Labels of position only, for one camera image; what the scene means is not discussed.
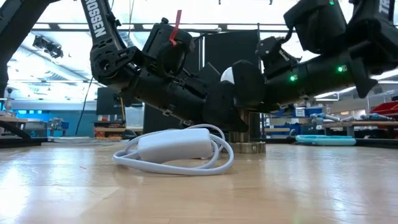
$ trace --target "white cable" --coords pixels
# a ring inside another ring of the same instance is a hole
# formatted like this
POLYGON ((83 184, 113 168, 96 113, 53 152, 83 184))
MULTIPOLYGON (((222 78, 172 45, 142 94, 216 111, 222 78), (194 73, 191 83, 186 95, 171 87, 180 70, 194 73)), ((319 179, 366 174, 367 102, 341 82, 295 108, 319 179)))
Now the white cable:
POLYGON ((222 130, 216 126, 213 126, 211 124, 199 124, 199 125, 194 125, 190 126, 186 129, 193 129, 193 128, 213 128, 217 130, 221 138, 218 136, 215 136, 214 134, 210 134, 210 139, 211 139, 211 145, 213 148, 213 157, 206 163, 198 167, 194 168, 186 168, 186 167, 176 167, 176 166, 170 166, 170 165, 165 165, 165 164, 158 164, 158 163, 153 163, 153 162, 147 162, 147 161, 142 161, 140 160, 140 156, 138 153, 137 149, 131 149, 133 147, 136 147, 138 145, 138 142, 141 138, 154 135, 154 134, 159 134, 163 133, 166 131, 172 131, 172 130, 165 130, 165 131, 156 131, 154 133, 148 133, 144 134, 142 136, 136 137, 135 139, 131 140, 127 144, 127 148, 122 151, 118 151, 113 155, 113 160, 120 165, 125 165, 132 167, 137 170, 145 171, 145 172, 154 172, 154 173, 160 173, 160 174, 178 174, 178 175, 216 175, 216 174, 222 174, 226 170, 228 170, 234 161, 234 153, 232 150, 232 147, 228 144, 228 142, 225 141, 225 136, 222 130), (220 151, 225 148, 229 154, 229 159, 227 163, 223 164, 220 167, 213 168, 214 165, 216 164, 216 161, 218 160, 218 156, 220 154, 220 151))

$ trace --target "metal base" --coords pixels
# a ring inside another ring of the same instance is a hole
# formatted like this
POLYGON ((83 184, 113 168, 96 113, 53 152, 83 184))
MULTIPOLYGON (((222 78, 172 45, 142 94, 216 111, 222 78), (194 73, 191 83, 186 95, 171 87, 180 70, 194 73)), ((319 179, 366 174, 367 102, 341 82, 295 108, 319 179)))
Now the metal base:
POLYGON ((260 154, 266 152, 265 142, 229 142, 234 153, 260 154))

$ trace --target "white power adapter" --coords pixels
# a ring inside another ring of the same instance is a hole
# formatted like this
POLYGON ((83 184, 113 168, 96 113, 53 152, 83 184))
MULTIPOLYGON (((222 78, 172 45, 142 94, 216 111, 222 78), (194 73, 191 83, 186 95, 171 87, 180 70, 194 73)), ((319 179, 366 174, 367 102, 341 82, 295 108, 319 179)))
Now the white power adapter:
POLYGON ((226 171, 233 164, 234 154, 225 141, 223 132, 210 124, 199 124, 183 130, 166 130, 139 136, 127 145, 123 151, 113 155, 117 164, 129 166, 146 172, 180 175, 215 175, 226 171), (221 138, 210 134, 213 128, 221 138), (228 151, 228 162, 213 168, 222 148, 228 151), (194 168, 175 167, 163 163, 178 159, 213 157, 204 165, 194 168))

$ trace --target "ceiling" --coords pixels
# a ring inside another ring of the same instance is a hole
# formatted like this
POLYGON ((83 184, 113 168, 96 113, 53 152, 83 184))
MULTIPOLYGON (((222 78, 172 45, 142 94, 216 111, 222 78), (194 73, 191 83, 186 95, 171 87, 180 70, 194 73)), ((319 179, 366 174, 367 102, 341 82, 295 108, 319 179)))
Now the ceiling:
MULTIPOLYGON (((235 27, 239 26, 237 24, 252 24, 235 28, 252 29, 260 23, 278 24, 279 26, 273 27, 285 29, 283 13, 297 2, 297 0, 274 0, 273 5, 270 6, 267 0, 221 0, 221 5, 216 0, 135 0, 130 21, 131 1, 109 0, 110 5, 113 5, 114 15, 124 24, 125 30, 128 29, 126 26, 129 23, 149 26, 159 22, 162 17, 168 18, 170 23, 173 23, 178 9, 182 9, 182 23, 186 24, 235 24, 235 27)), ((340 5, 345 18, 349 20, 352 16, 352 5, 348 3, 348 0, 341 0, 340 5)), ((14 89, 13 98, 83 101, 92 78, 90 33, 86 29, 79 29, 79 26, 85 24, 86 19, 80 1, 58 1, 45 10, 8 64, 9 79, 13 80, 9 82, 9 87, 14 89), (58 24, 58 29, 51 28, 50 23, 58 24), (64 57, 54 61, 48 54, 38 51, 32 46, 36 35, 62 45, 64 57), (66 80, 77 82, 66 83, 66 80)), ((134 27, 131 28, 133 30, 130 41, 142 48, 149 32, 137 32, 134 31, 134 27)), ((264 31, 261 33, 261 38, 271 35, 280 36, 283 33, 264 31)), ((316 56, 301 49, 297 35, 293 35, 292 39, 284 45, 284 49, 293 56, 303 57, 303 60, 316 56)), ((92 84, 88 100, 96 98, 96 89, 100 86, 99 83, 92 84)))

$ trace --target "blue tray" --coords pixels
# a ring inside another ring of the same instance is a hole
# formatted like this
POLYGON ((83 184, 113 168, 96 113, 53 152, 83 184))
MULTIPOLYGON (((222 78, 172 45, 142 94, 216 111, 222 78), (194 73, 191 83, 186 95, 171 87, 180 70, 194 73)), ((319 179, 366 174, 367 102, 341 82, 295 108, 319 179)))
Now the blue tray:
POLYGON ((298 135, 296 141, 316 146, 354 146, 356 140, 351 136, 298 135))

